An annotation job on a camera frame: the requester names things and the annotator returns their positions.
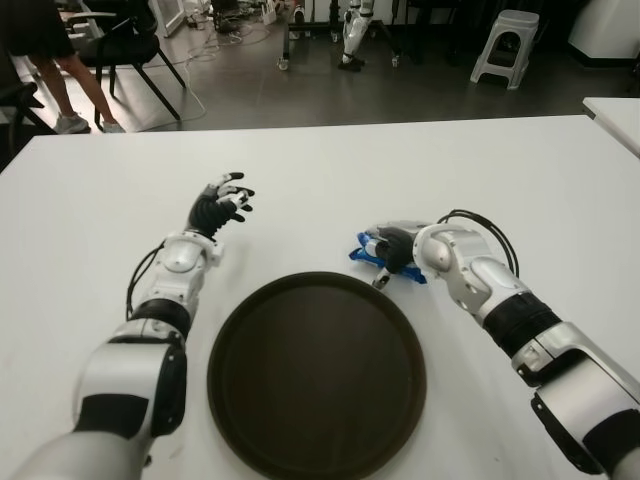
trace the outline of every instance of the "black chair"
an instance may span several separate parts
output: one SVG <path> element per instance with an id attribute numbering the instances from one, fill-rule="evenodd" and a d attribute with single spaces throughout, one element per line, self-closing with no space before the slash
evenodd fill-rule
<path id="1" fill-rule="evenodd" d="M 90 1 L 85 2 L 89 8 L 91 8 L 90 3 Z M 184 80 L 160 48 L 160 40 L 155 34 L 158 22 L 147 0 L 126 0 L 119 13 L 80 13 L 69 18 L 67 24 L 73 26 L 77 23 L 86 22 L 88 19 L 104 21 L 109 18 L 117 21 L 117 24 L 107 30 L 104 36 L 90 41 L 86 47 L 78 52 L 82 62 L 88 67 L 95 67 L 98 83 L 102 81 L 102 69 L 109 67 L 109 92 L 111 96 L 114 95 L 115 91 L 116 67 L 118 65 L 131 65 L 164 106 L 167 107 L 171 115 L 176 120 L 180 120 L 178 112 L 171 106 L 142 68 L 145 63 L 150 62 L 156 55 L 159 55 L 169 67 L 171 73 L 180 82 L 180 85 L 186 88 Z M 98 128 L 101 129 L 100 113 L 97 109 L 94 120 Z"/>
<path id="2" fill-rule="evenodd" d="M 33 95 L 38 90 L 35 83 L 23 83 L 13 65 L 13 61 L 4 46 L 0 44 L 0 107 L 13 107 L 16 113 L 7 127 L 7 148 L 0 155 L 0 171 L 18 154 L 34 135 L 55 135 L 32 108 L 44 108 Z M 23 125 L 25 118 L 31 120 L 34 127 Z"/>

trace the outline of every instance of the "wire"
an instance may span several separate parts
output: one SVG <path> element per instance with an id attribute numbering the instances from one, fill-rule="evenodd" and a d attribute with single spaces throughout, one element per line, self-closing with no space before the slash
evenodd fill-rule
<path id="1" fill-rule="evenodd" d="M 520 262 L 518 262 L 518 255 L 516 254 L 513 245 L 507 238 L 498 226 L 493 223 L 488 218 L 483 217 L 477 213 L 471 212 L 469 210 L 461 210 L 461 209 L 453 209 L 447 215 L 438 220 L 438 223 L 449 223 L 450 218 L 466 218 L 469 219 L 487 229 L 496 239 L 500 246 L 504 250 L 504 253 L 507 257 L 507 263 L 509 265 L 509 270 L 513 272 L 516 277 L 520 277 Z"/>
<path id="2" fill-rule="evenodd" d="M 129 321 L 131 319 L 131 315 L 133 314 L 133 306 L 131 304 L 131 298 L 133 297 L 133 291 L 135 290 L 136 285 L 138 284 L 138 282 L 140 281 L 142 276 L 145 273 L 147 273 L 147 270 L 149 270 L 151 265 L 153 265 L 153 262 L 155 261 L 156 257 L 158 256 L 158 252 L 160 252 L 160 250 L 162 250 L 163 248 L 164 248 L 164 241 L 160 245 L 158 245 L 156 248 L 151 250 L 149 253 L 147 253 L 145 255 L 145 257 L 140 261 L 140 263 L 138 264 L 136 269 L 133 271 L 133 275 L 131 276 L 131 280 L 129 280 L 129 286 L 127 287 L 127 301 L 126 301 L 127 311 L 126 311 L 126 315 L 125 315 L 125 319 L 127 321 Z"/>
<path id="3" fill-rule="evenodd" d="M 260 38 L 258 38 L 257 40 L 254 40 L 252 42 L 245 42 L 244 38 L 248 37 L 249 35 L 251 35 L 253 32 L 263 32 L 264 35 Z M 260 43 L 262 41 L 264 41 L 270 34 L 271 32 L 269 30 L 267 30 L 266 28 L 264 29 L 254 29 L 251 25 L 240 25 L 240 28 L 234 32 L 231 32 L 229 34 L 227 34 L 226 36 L 229 37 L 231 39 L 231 41 L 229 42 L 220 42 L 220 35 L 218 34 L 218 38 L 216 39 L 212 39 L 213 34 L 216 33 L 216 31 L 214 29 L 211 29 L 209 31 L 209 35 L 207 35 L 207 39 L 204 41 L 204 43 L 200 46 L 200 47 L 196 47 L 196 48 L 192 48 L 187 52 L 188 58 L 187 60 L 184 60 L 183 62 L 178 62 L 178 63 L 182 63 L 183 64 L 183 68 L 184 68 L 184 72 L 185 72 L 185 76 L 187 77 L 186 79 L 186 85 L 187 85 L 187 91 L 191 94 L 191 96 L 195 99 L 196 102 L 198 102 L 198 105 L 200 106 L 200 113 L 194 117 L 185 119 L 185 120 L 173 120 L 167 123 L 163 123 L 160 125 L 154 125 L 153 127 L 149 127 L 146 128 L 144 130 L 140 130 L 141 132 L 148 132 L 151 130 L 155 130 L 157 128 L 164 128 L 164 127 L 168 127 L 171 125 L 175 125 L 177 123 L 180 124 L 184 124 L 187 122 L 192 122 L 194 120 L 199 120 L 201 118 L 203 118 L 204 116 L 207 115 L 207 108 L 204 106 L 204 104 L 202 103 L 202 100 L 200 100 L 200 97 L 198 97 L 198 95 L 196 95 L 196 93 L 193 91 L 193 88 L 191 87 L 191 72 L 189 71 L 189 65 L 192 62 L 197 62 L 197 63 L 206 63 L 206 62 L 212 62 L 213 60 L 215 60 L 217 58 L 217 53 L 220 52 L 222 50 L 222 47 L 230 47 L 230 46 L 248 46 L 248 45 L 255 45 L 256 43 Z"/>

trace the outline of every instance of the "white table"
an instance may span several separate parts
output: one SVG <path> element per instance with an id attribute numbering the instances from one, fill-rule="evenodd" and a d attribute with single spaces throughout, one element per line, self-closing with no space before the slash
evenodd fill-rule
<path id="1" fill-rule="evenodd" d="M 371 281 L 372 267 L 347 254 L 356 232 L 389 219 L 435 220 L 454 207 L 488 216 L 535 293 L 640 377 L 640 162 L 630 158 L 586 116 L 36 139 L 0 175 L 0 478 L 72 428 L 75 379 L 123 320 L 132 269 L 226 171 L 246 172 L 255 212 L 219 235 L 226 256 L 188 342 L 185 421 L 154 447 L 147 479 L 261 478 L 209 413 L 216 334 L 283 275 Z M 428 392 L 412 439 L 372 478 L 592 478 L 547 437 L 531 390 L 443 283 L 394 279 L 387 294 L 422 343 Z"/>
<path id="2" fill-rule="evenodd" d="M 640 98 L 587 97 L 594 121 L 640 157 Z"/>

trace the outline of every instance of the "robot leg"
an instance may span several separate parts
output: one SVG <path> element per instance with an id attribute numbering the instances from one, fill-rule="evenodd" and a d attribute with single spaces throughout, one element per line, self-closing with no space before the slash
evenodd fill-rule
<path id="1" fill-rule="evenodd" d="M 347 26 L 345 21 L 344 53 L 342 55 L 342 61 L 338 65 L 338 68 L 341 70 L 359 72 L 364 65 L 364 61 L 356 58 L 355 53 L 358 51 L 360 42 L 362 42 L 362 37 L 364 37 L 367 32 L 369 23 L 371 23 L 371 17 L 363 17 L 359 12 L 352 14 L 349 26 Z"/>

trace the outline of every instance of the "person's leg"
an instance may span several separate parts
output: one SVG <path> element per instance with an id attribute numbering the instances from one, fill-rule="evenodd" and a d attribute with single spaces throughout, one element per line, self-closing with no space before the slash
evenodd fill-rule
<path id="1" fill-rule="evenodd" d="M 104 92 L 96 81 L 96 78 L 82 63 L 82 61 L 80 61 L 77 55 L 71 55 L 65 58 L 56 58 L 56 62 L 58 62 L 60 68 L 78 81 L 84 90 L 84 93 L 87 94 L 91 103 L 96 106 L 105 122 L 111 124 L 118 123 L 116 119 L 113 118 L 107 98 L 104 96 Z"/>
<path id="2" fill-rule="evenodd" d="M 74 116 L 75 112 L 69 100 L 67 86 L 64 83 L 62 74 L 60 74 L 60 70 L 58 70 L 58 67 L 53 63 L 53 60 L 40 55 L 29 55 L 29 60 L 31 60 L 31 63 L 33 63 L 38 69 L 38 72 L 40 72 L 42 80 L 44 80 L 44 83 L 47 85 L 47 88 L 60 108 L 60 113 L 65 117 Z"/>

